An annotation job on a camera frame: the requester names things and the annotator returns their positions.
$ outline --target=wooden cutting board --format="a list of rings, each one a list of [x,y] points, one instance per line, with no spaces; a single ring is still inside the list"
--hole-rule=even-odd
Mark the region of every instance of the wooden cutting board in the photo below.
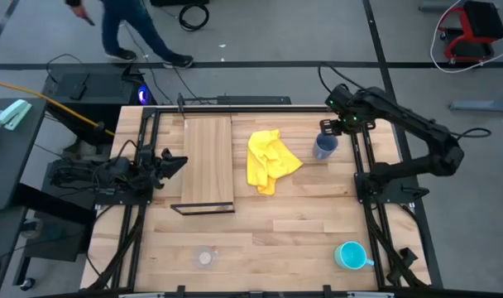
[[[181,204],[233,202],[230,117],[186,119]],[[182,212],[227,210],[232,206],[188,207]]]

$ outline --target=black shoe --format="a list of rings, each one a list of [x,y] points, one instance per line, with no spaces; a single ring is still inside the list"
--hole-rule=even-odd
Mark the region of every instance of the black shoe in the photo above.
[[[163,67],[166,69],[188,69],[193,64],[193,56],[176,54],[170,61],[163,61]]]
[[[119,49],[115,54],[105,53],[108,58],[131,62],[137,59],[136,53],[131,50]]]

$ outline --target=wooden tabletop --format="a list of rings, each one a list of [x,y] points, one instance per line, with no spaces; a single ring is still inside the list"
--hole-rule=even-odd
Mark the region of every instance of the wooden tabletop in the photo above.
[[[137,139],[141,110],[122,108],[112,156],[126,140]],[[183,153],[184,118],[220,115],[230,114],[162,115],[156,154],[166,147],[174,156]],[[335,117],[332,113],[231,113],[236,213],[182,216],[169,208],[180,202],[182,174],[164,180],[164,189],[155,191],[146,212],[136,291],[176,291],[178,285],[185,285],[187,291],[321,291],[323,285],[331,285],[334,291],[376,290],[372,267],[349,271],[333,259],[334,248],[350,240],[371,254],[364,213],[356,199],[349,137],[338,137],[338,149],[327,160],[312,156],[319,120]],[[272,129],[280,129],[283,143],[304,164],[277,181],[274,195],[265,196],[247,184],[247,143],[253,132]],[[388,122],[377,121],[371,140],[377,161],[399,160]],[[123,155],[132,159],[134,148],[127,146]],[[362,156],[366,163],[363,149]],[[429,283],[414,220],[398,205],[387,205],[386,210],[395,249],[410,248],[419,257],[411,269]],[[95,224],[89,256],[100,271],[116,252],[122,214],[123,207],[116,206]],[[209,268],[194,265],[194,254],[202,246],[216,252]],[[382,249],[381,255],[387,274]],[[123,285],[129,263],[127,255]],[[87,265],[81,287],[96,278]]]

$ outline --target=person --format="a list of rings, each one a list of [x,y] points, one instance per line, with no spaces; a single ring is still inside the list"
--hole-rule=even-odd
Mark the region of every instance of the person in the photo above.
[[[193,57],[176,54],[167,47],[141,1],[143,0],[102,0],[104,5],[102,38],[106,55],[123,61],[134,61],[137,58],[135,52],[123,49],[117,41],[119,24],[124,20],[134,27],[154,53],[164,60],[164,67],[169,69],[190,67],[193,64]],[[91,23],[84,7],[84,0],[65,0],[65,2],[75,16]]]

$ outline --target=teal mug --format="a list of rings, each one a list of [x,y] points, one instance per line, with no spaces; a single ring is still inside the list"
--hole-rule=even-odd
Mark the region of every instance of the teal mug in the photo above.
[[[375,263],[367,258],[364,247],[354,241],[346,242],[334,250],[334,260],[346,269],[358,270],[365,265],[373,266]]]

